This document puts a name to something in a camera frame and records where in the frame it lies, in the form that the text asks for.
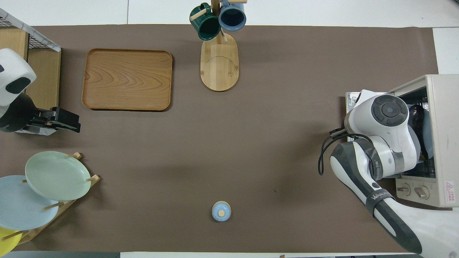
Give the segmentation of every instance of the light green plate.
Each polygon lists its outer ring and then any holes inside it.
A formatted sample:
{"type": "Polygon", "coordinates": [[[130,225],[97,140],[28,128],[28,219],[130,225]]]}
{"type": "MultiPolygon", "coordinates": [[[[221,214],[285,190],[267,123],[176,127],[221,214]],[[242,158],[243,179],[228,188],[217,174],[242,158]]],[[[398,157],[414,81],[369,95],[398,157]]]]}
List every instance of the light green plate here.
{"type": "Polygon", "coordinates": [[[55,201],[76,200],[91,187],[87,168],[65,153],[44,151],[33,155],[26,164],[30,187],[43,197],[55,201]]]}

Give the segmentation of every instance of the mug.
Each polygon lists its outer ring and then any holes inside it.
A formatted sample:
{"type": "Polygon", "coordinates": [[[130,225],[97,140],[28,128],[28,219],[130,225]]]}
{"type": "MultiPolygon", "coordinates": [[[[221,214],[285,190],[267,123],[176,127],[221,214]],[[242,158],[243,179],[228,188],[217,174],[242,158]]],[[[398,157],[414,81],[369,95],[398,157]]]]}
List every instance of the mug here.
{"type": "Polygon", "coordinates": [[[200,6],[195,7],[191,13],[190,17],[199,13],[200,11],[206,9],[206,13],[199,16],[195,20],[191,21],[191,25],[198,32],[198,36],[202,40],[211,40],[215,38],[220,32],[220,23],[218,18],[212,13],[212,9],[208,3],[202,3],[200,6]]]}
{"type": "Polygon", "coordinates": [[[218,22],[227,31],[242,29],[246,24],[244,4],[228,3],[228,0],[223,0],[223,7],[220,10],[218,22]]]}

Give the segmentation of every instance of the yellow plate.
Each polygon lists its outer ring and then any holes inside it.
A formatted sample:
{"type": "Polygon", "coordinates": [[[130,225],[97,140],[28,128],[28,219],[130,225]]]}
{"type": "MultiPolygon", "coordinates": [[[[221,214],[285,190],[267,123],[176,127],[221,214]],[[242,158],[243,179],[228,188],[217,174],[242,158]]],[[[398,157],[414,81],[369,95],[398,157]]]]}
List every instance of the yellow plate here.
{"type": "Polygon", "coordinates": [[[0,257],[13,250],[21,240],[22,234],[8,238],[6,240],[2,240],[3,237],[9,236],[15,232],[17,232],[17,230],[7,230],[0,228],[0,257]]]}

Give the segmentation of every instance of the gray band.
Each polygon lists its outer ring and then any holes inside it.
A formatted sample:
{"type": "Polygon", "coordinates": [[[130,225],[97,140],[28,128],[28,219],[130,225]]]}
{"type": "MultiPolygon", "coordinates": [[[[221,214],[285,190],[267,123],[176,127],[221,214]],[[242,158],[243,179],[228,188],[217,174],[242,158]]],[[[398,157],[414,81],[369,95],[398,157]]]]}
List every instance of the gray band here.
{"type": "Polygon", "coordinates": [[[386,189],[383,188],[375,190],[367,196],[365,208],[371,214],[371,216],[373,216],[373,218],[375,217],[374,213],[376,204],[386,198],[392,198],[395,200],[395,198],[386,189]]]}

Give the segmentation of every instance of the oven knob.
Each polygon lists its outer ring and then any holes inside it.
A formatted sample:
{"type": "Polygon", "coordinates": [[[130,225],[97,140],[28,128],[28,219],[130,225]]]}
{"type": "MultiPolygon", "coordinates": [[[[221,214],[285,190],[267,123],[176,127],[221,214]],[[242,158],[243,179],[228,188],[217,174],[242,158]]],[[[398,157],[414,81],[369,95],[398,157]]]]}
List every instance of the oven knob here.
{"type": "Polygon", "coordinates": [[[411,194],[411,188],[408,184],[404,184],[403,187],[397,187],[397,191],[403,192],[406,196],[411,194]]]}
{"type": "Polygon", "coordinates": [[[427,187],[425,186],[416,187],[414,191],[419,196],[419,198],[424,199],[424,200],[429,199],[429,189],[427,187]]]}

